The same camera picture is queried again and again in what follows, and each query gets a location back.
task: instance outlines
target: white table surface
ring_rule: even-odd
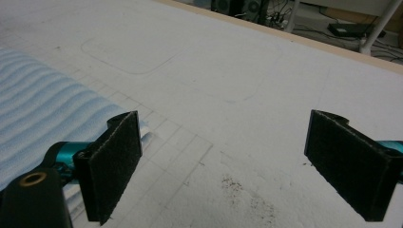
[[[0,46],[139,110],[155,134],[106,227],[401,227],[402,185],[365,222],[303,151],[311,109],[402,140],[402,66],[168,5],[1,1]]]

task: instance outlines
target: teal metal part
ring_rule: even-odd
[[[86,149],[91,142],[66,142],[59,150],[56,156],[56,162],[53,166],[58,172],[62,180],[75,183],[75,166],[73,156]]]
[[[403,154],[403,142],[402,141],[377,141],[377,142],[387,148],[397,150]],[[399,182],[403,183],[403,170],[400,173]]]
[[[60,148],[56,157],[56,162],[61,162],[67,165],[71,170],[74,170],[73,156],[88,147],[91,142],[67,142]]]

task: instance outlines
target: black rubber pad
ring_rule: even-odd
[[[367,221],[383,220],[403,168],[403,154],[348,126],[348,120],[312,110],[305,155]]]
[[[77,153],[74,164],[88,220],[103,225],[109,219],[141,156],[137,111],[113,118],[100,138]]]

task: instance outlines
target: wavy white sheet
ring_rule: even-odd
[[[0,190],[37,166],[54,143],[94,141],[106,121],[123,112],[28,55],[0,48]],[[140,128],[147,135],[144,122]],[[79,193],[78,185],[65,187],[68,208],[76,214],[83,207]]]

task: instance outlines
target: wooden edge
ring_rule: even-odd
[[[176,2],[174,0],[154,0],[156,2],[160,2],[163,3],[167,6],[171,6],[174,8],[178,8],[178,9],[182,9],[182,10],[188,10],[191,12],[194,12],[196,14],[200,14],[200,15],[204,15],[204,16],[208,16],[208,17],[212,17],[212,18],[216,18],[231,24],[235,24],[238,26],[242,26],[242,27],[246,27],[246,28],[250,28],[250,29],[254,29],[254,30],[258,30],[261,32],[265,32],[271,35],[275,35],[277,37],[281,37],[283,39],[287,39],[290,42],[297,42],[299,44],[311,47],[311,48],[317,48],[320,50],[324,50],[326,52],[330,52],[345,58],[349,58],[352,60],[356,60],[358,62],[364,63],[364,64],[368,64],[374,67],[379,67],[379,68],[383,68],[383,69],[387,69],[389,71],[398,73],[398,74],[403,74],[403,66],[402,65],[398,65],[395,63],[391,63],[388,61],[384,61],[384,60],[380,60],[377,59],[375,57],[372,56],[368,56],[368,55],[364,55],[358,52],[353,52],[350,51],[348,49],[343,49],[341,47],[334,47],[331,45],[327,45],[324,43],[320,43],[318,41],[314,41],[314,40],[310,40],[304,37],[300,37],[291,33],[287,33],[284,31],[280,31],[280,30],[276,30],[276,29],[272,29],[272,28],[268,28],[268,27],[264,27],[261,25],[257,25],[254,23],[250,23],[247,21],[243,21],[234,17],[230,17],[230,16],[226,16],[223,14],[219,14],[207,9],[200,9],[194,6],[190,6],[190,5],[186,5],[184,3],[180,3],[180,2]]]

